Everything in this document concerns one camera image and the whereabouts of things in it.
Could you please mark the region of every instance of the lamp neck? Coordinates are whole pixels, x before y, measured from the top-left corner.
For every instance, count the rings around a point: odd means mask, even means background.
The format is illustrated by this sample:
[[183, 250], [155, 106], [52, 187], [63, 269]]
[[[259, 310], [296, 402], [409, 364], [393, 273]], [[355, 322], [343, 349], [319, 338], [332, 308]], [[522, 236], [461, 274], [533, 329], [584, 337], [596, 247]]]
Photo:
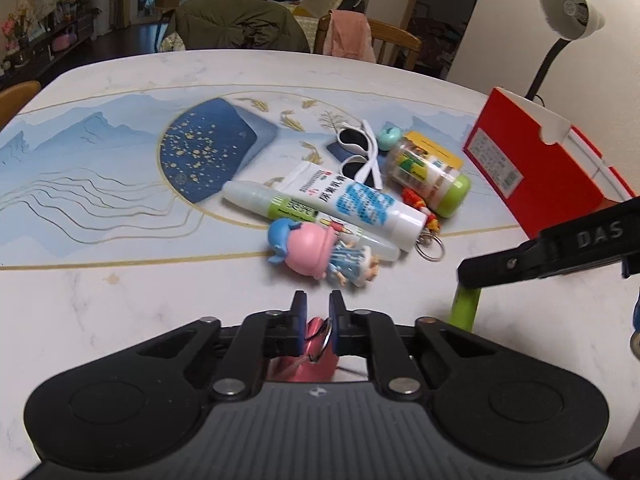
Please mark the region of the lamp neck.
[[525, 99], [528, 99], [529, 101], [533, 101], [533, 98], [538, 93], [538, 90], [540, 90], [540, 85], [542, 85], [542, 82], [545, 79], [546, 73], [549, 71], [549, 67], [553, 63], [556, 56], [560, 54], [560, 52], [562, 52], [562, 49], [564, 49], [564, 47], [566, 47], [569, 43], [571, 43], [571, 40], [565, 40], [564, 38], [560, 38], [558, 41], [554, 43], [554, 46], [551, 47], [549, 52], [546, 53], [545, 59], [540, 65], [540, 68], [538, 69], [538, 73], [533, 79], [533, 83], [531, 83], [529, 91], [527, 92], [527, 95], [525, 95]]

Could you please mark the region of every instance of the metal screw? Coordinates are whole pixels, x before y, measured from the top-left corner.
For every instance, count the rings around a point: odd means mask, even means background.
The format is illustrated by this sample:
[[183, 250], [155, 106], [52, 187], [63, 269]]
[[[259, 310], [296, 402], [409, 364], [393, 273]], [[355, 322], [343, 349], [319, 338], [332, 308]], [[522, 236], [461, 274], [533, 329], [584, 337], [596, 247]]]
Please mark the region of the metal screw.
[[420, 383], [411, 377], [396, 377], [389, 381], [389, 389], [397, 394], [414, 394], [420, 389]]
[[220, 395], [233, 396], [244, 390], [244, 383], [240, 379], [220, 379], [213, 383], [213, 390]]

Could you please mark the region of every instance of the white tube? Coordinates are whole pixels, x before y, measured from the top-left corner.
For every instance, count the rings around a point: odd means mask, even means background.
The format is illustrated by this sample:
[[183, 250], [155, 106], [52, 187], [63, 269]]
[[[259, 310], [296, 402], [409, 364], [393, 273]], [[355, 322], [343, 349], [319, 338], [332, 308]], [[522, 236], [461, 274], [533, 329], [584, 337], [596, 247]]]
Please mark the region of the white tube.
[[387, 194], [312, 162], [302, 162], [276, 188], [308, 206], [351, 222], [411, 251], [427, 217]]
[[332, 227], [338, 238], [356, 248], [369, 246], [371, 254], [386, 262], [394, 262], [400, 256], [399, 249], [383, 237], [321, 213], [309, 206], [292, 200], [281, 191], [276, 191], [258, 182], [229, 180], [222, 186], [225, 200], [271, 220], [291, 218], [301, 222], [313, 222], [323, 227]]

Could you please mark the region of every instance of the green pole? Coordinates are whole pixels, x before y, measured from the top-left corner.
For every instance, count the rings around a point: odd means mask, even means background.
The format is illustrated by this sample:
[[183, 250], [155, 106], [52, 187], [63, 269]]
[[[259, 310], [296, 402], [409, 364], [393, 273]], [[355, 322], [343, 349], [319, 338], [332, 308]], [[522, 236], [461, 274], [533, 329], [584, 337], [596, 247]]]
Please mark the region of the green pole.
[[471, 332], [476, 319], [481, 288], [465, 288], [458, 284], [456, 295], [451, 305], [449, 324]]

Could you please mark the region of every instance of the red box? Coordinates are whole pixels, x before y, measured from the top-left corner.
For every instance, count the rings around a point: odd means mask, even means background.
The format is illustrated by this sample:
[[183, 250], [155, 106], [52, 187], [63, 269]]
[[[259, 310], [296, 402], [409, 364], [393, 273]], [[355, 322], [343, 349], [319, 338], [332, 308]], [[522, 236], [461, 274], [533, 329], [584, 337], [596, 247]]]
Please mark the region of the red box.
[[529, 238], [635, 196], [567, 119], [500, 88], [489, 95], [464, 152]]

